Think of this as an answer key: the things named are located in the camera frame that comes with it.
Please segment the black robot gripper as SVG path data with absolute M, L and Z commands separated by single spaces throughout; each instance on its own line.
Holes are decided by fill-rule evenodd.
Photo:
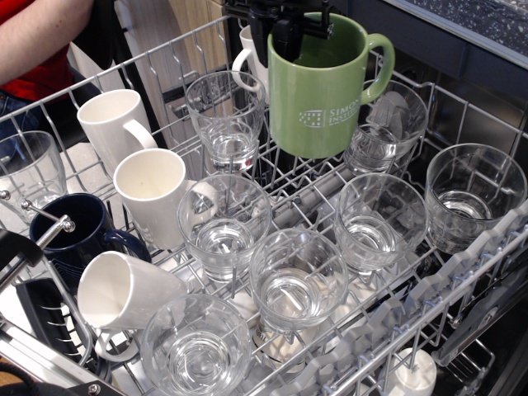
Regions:
M 333 33 L 329 1 L 226 1 L 226 15 L 249 23 L 259 62 L 268 65 L 268 36 L 273 48 L 288 62 L 300 56 L 303 34 L 328 39 Z

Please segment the person forearm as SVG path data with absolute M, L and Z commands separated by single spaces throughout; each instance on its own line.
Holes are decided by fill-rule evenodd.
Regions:
M 34 1 L 1 24 L 1 83 L 44 63 L 86 27 L 93 2 Z

